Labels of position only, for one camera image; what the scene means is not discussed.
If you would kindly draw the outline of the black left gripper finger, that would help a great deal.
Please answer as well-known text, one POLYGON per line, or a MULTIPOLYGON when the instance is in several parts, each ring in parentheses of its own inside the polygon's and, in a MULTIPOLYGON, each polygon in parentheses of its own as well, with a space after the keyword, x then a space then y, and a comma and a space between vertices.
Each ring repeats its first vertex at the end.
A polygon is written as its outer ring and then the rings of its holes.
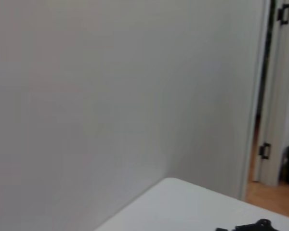
POLYGON ((268 219, 260 219, 255 223, 235 226, 232 231, 277 231, 268 219))

